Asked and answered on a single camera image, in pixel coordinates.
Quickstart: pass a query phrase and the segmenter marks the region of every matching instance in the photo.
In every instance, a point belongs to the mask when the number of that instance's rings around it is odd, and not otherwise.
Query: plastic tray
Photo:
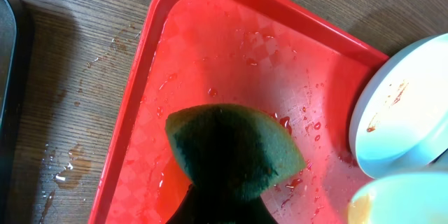
[[[344,223],[370,179],[348,151],[351,112],[388,59],[289,0],[153,0],[90,223],[164,223],[189,181],[165,119],[237,103],[287,127],[307,168],[262,195],[279,223]]]

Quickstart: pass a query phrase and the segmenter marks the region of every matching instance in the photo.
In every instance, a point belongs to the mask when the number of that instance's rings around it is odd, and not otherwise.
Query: black container
[[[0,222],[13,167],[34,26],[20,0],[0,0]]]

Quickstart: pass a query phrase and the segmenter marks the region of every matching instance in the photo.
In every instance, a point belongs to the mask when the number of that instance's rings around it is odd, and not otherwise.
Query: brown wooden surface
[[[24,1],[36,38],[10,221],[85,223],[151,0]],[[448,0],[293,1],[388,54],[448,32]],[[53,178],[69,162],[73,170],[58,185]]]

